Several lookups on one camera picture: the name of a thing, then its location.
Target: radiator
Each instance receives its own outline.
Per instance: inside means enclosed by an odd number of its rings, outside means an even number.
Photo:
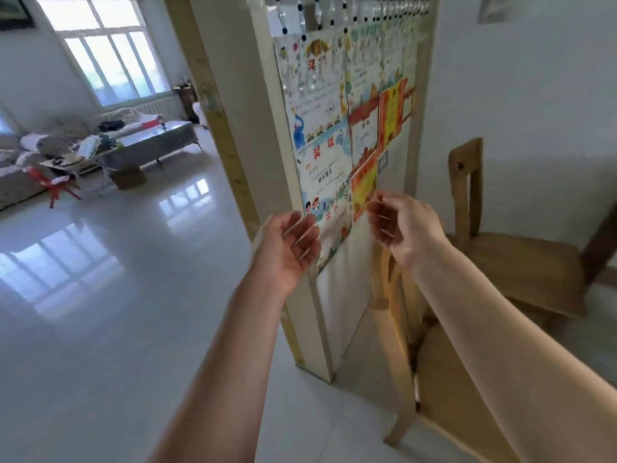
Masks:
[[[135,108],[141,113],[160,114],[165,117],[166,122],[171,120],[187,120],[184,108],[182,108],[182,103],[177,95],[146,102],[145,104],[135,106]]]

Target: person's left hand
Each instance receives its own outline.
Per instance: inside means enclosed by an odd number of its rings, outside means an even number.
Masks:
[[[254,241],[257,247],[251,271],[287,298],[321,249],[315,215],[300,212],[274,214]]]

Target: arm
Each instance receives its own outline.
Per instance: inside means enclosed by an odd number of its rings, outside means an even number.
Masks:
[[[153,463],[253,461],[282,306],[319,255],[314,223],[314,215],[300,219],[300,213],[266,222],[251,268]]]
[[[617,391],[519,312],[411,197],[371,202],[390,248],[439,318],[484,402],[523,461],[613,461]]]

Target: tiled floor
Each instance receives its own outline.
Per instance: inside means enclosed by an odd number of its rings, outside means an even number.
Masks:
[[[201,143],[137,189],[0,213],[2,461],[141,462],[156,443],[250,257],[207,133]],[[614,300],[593,289],[590,316],[559,335],[617,383]],[[382,444],[393,398],[370,319],[335,386],[296,368],[280,331],[257,460],[473,461],[420,422],[399,449]]]

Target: blue elephant illustration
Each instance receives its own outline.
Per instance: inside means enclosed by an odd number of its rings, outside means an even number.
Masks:
[[[300,122],[299,125],[297,123],[294,125],[294,144],[296,145],[296,149],[300,149],[306,144],[306,142],[304,141],[304,133],[303,133],[304,120],[297,113],[294,113],[294,115],[296,116],[296,120]]]

